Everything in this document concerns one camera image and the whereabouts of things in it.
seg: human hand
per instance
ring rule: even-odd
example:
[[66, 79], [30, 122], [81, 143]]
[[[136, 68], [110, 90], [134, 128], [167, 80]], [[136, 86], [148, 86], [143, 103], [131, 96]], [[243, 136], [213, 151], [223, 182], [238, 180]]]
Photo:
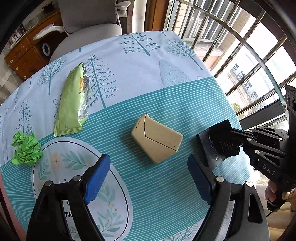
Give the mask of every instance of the human hand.
[[[265, 189], [265, 200], [273, 202], [276, 199], [276, 191], [276, 184], [269, 180], [268, 186]], [[290, 192], [283, 192], [282, 198], [286, 200], [286, 202], [290, 202], [292, 210], [296, 211], [296, 188], [292, 189]]]

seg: white oval label print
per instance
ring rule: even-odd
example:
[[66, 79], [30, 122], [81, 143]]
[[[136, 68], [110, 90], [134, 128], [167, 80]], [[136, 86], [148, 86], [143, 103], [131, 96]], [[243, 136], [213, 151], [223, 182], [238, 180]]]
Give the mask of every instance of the white oval label print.
[[[37, 199], [47, 180], [54, 183], [70, 181], [93, 166], [101, 153], [89, 144], [70, 137], [55, 138], [41, 148], [43, 157], [32, 169], [32, 188]], [[80, 240], [67, 201], [63, 201], [65, 216], [75, 240]], [[133, 207], [128, 190], [111, 164], [110, 170], [89, 211], [106, 241], [123, 240], [133, 222]]]

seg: chair backrest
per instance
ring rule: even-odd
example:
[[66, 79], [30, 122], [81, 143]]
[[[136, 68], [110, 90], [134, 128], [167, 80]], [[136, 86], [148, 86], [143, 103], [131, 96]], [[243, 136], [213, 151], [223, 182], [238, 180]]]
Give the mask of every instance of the chair backrest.
[[116, 23], [116, 0], [58, 0], [65, 30], [80, 29], [104, 23]]

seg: blue gripper pad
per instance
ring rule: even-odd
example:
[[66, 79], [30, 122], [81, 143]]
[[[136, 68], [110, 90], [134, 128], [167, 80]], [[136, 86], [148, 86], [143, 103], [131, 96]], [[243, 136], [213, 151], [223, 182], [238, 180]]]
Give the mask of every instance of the blue gripper pad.
[[96, 167], [93, 175], [89, 179], [84, 196], [84, 202], [88, 205], [92, 200], [95, 200], [100, 188], [109, 172], [111, 161], [107, 154], [102, 154], [101, 162]]
[[202, 200], [207, 201], [208, 204], [211, 204], [211, 184], [209, 183], [200, 166], [197, 164], [197, 161], [193, 155], [188, 157], [187, 167]]

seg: white chair armrest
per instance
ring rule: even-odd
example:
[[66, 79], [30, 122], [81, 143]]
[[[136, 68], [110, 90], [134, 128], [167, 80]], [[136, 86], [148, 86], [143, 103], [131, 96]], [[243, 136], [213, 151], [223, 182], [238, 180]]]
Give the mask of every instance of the white chair armrest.
[[128, 8], [128, 6], [131, 4], [130, 1], [124, 1], [124, 2], [120, 2], [120, 3], [117, 3], [115, 5], [115, 7], [119, 10], [117, 12], [118, 16], [121, 18], [121, 17], [126, 17], [126, 10]]
[[37, 33], [33, 40], [37, 40], [42, 38], [43, 36], [47, 35], [48, 33], [52, 32], [52, 31], [59, 31], [60, 33], [65, 32], [65, 29], [63, 26], [54, 26], [54, 23], [51, 25], [48, 25], [47, 27], [45, 27], [44, 29], [42, 29], [39, 33]]

